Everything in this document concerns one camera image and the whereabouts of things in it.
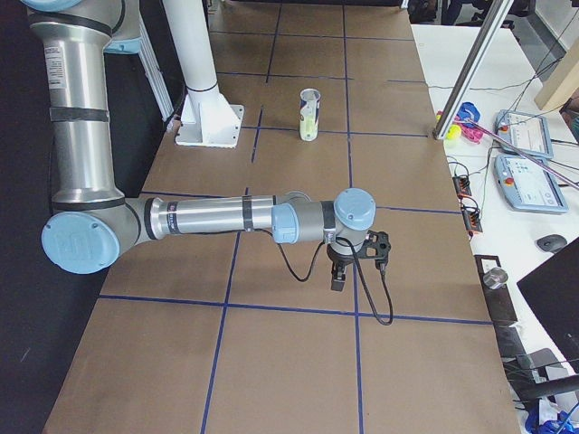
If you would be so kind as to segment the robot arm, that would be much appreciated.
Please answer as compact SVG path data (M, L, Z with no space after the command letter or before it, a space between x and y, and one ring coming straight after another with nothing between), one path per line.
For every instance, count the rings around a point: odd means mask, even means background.
M106 52L136 52L144 31L136 1L29 1L31 30L42 40L50 119L60 172L52 216L42 231L46 256L61 269L90 274L138 244L170 235L264 232L279 245L314 241L331 260L340 290L349 265L388 261L386 234L372 229L375 201L349 188L315 202L302 192L245 195L211 148L237 144L244 109L218 87L204 7L166 1L164 10L185 81L184 110L171 160L156 165L163 191L131 199L115 183L105 77Z

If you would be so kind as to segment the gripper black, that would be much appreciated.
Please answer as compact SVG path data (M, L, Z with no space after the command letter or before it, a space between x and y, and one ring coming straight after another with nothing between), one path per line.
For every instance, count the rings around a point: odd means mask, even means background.
M330 244L327 246L327 255L332 262L330 289L332 291L343 290L346 284L347 266L353 264L354 269L358 268L356 248L346 244L338 245L338 250L336 250L336 246Z

